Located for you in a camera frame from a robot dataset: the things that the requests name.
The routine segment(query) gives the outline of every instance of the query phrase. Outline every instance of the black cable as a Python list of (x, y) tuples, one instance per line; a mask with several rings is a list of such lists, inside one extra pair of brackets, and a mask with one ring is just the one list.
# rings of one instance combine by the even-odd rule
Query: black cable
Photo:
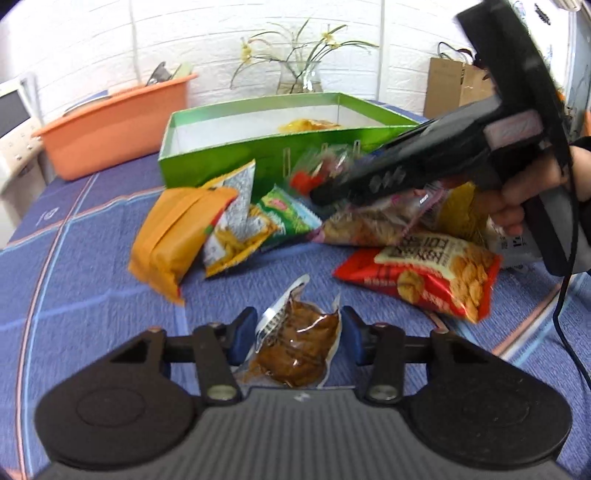
[(566, 298), (567, 290), (569, 289), (569, 282), (570, 278), (573, 275), (574, 270), (574, 261), (577, 255), (577, 246), (579, 243), (579, 199), (577, 198), (577, 190), (576, 185), (574, 183), (574, 172), (573, 172), (573, 162), (572, 159), (567, 164), (569, 170), (569, 184), (570, 184), (570, 203), (573, 212), (573, 237), (570, 242), (570, 256), (569, 256), (569, 273), (564, 276), (564, 280), (562, 282), (562, 286), (560, 287), (560, 293), (558, 294), (558, 302), (556, 303), (556, 308), (554, 309), (554, 314), (552, 315), (552, 321), (554, 323), (554, 328), (556, 333), (560, 337), (562, 344), (564, 345), (564, 349), (568, 353), (568, 355), (573, 360), (574, 364), (577, 366), (577, 369), (583, 376), (584, 380), (587, 382), (587, 386), (589, 390), (591, 390), (591, 378), (589, 377), (589, 372), (585, 368), (585, 365), (581, 361), (581, 359), (577, 356), (577, 353), (574, 351), (573, 347), (570, 345), (569, 341), (567, 340), (562, 327), (560, 326), (560, 321), (558, 316), (562, 311), (562, 307), (564, 305), (564, 299)]

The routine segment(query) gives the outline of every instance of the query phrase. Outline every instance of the green snack bag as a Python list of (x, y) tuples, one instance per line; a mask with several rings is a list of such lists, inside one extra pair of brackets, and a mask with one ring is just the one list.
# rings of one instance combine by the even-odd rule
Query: green snack bag
[(263, 244), (263, 250), (313, 232), (322, 225), (322, 220), (277, 185), (257, 203), (257, 206), (279, 227), (279, 230)]

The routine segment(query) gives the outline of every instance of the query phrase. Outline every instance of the glass vase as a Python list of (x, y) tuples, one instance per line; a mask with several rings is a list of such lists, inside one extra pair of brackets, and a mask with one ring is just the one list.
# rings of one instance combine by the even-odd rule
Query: glass vase
[(277, 95), (322, 92), (319, 61), (282, 61)]

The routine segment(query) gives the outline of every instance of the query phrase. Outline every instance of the red snack bag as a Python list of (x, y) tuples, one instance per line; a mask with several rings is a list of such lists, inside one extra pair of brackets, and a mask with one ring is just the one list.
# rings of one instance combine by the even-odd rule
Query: red snack bag
[(500, 263), (499, 256), (470, 242), (420, 232), (397, 247), (355, 252), (334, 276), (478, 323), (490, 312)]

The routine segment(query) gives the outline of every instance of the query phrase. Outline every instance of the open green cardboard box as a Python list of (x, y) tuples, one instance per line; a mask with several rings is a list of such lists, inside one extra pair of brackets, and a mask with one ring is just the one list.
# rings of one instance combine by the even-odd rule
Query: open green cardboard box
[[(342, 126), (280, 134), (293, 120), (328, 120)], [(173, 113), (160, 149), (167, 187), (199, 186), (256, 160), (253, 200), (281, 183), (310, 148), (353, 145), (370, 152), (416, 122), (343, 93), (306, 93), (218, 103)]]

